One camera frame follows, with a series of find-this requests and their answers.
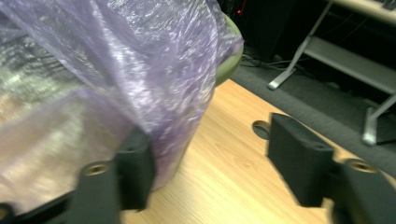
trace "green object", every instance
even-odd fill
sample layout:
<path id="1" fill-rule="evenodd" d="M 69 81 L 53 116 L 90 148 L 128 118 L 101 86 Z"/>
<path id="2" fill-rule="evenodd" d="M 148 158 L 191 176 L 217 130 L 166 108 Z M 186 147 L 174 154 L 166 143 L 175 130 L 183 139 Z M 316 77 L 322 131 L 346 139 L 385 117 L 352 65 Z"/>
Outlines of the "green object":
<path id="1" fill-rule="evenodd" d="M 231 26 L 237 34 L 241 35 L 238 27 L 236 27 L 235 23 L 227 17 L 226 21 L 229 26 Z M 231 55 L 227 60 L 219 65 L 216 69 L 216 86 L 219 86 L 225 80 L 227 80 L 239 67 L 242 59 L 242 53 L 244 52 L 244 46 L 241 47 L 235 54 Z"/>

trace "black object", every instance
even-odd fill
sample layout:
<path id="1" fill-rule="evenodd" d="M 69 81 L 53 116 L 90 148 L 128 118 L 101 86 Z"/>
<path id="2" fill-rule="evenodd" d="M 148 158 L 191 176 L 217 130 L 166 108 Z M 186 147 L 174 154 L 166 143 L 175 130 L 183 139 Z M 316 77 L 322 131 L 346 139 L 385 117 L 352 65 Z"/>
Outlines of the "black object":
<path id="1" fill-rule="evenodd" d="M 17 217 L 11 204 L 0 204 L 0 224 L 118 224 L 120 210 L 147 207 L 154 176 L 149 137 L 136 127 L 112 161 L 81 170 L 74 191 Z"/>
<path id="2" fill-rule="evenodd" d="M 382 5 L 382 7 L 392 11 L 396 8 L 396 0 L 386 0 Z"/>
<path id="3" fill-rule="evenodd" d="M 276 54 L 290 59 L 325 4 L 318 0 L 236 0 L 229 16 L 263 60 Z"/>
<path id="4" fill-rule="evenodd" d="M 396 223 L 396 191 L 374 166 L 332 160 L 333 149 L 297 120 L 272 114 L 268 158 L 301 206 L 334 201 L 333 223 Z"/>

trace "plastic wrap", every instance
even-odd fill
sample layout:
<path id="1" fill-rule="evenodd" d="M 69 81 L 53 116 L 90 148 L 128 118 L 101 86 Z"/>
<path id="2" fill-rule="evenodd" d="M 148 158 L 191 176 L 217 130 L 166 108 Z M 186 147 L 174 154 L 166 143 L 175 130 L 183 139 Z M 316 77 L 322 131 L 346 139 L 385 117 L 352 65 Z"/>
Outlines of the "plastic wrap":
<path id="1" fill-rule="evenodd" d="M 72 190 L 79 170 L 111 160 L 132 122 L 115 104 L 77 90 L 0 130 L 0 200 L 17 214 Z"/>
<path id="2" fill-rule="evenodd" d="M 216 67 L 242 46 L 216 0 L 1 0 L 0 10 L 151 136 L 155 188 L 207 109 Z"/>

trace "wooden table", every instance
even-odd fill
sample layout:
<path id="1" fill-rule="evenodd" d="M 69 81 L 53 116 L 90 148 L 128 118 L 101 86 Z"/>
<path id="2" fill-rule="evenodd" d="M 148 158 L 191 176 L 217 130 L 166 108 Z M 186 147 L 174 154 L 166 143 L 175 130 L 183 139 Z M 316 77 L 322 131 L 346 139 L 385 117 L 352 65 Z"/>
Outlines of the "wooden table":
<path id="1" fill-rule="evenodd" d="M 264 156 L 267 142 L 251 124 L 272 112 L 282 113 L 231 80 L 216 88 L 175 177 L 147 210 L 123 213 L 124 223 L 329 223 L 325 208 L 296 204 Z M 337 157 L 353 157 L 332 145 Z"/>

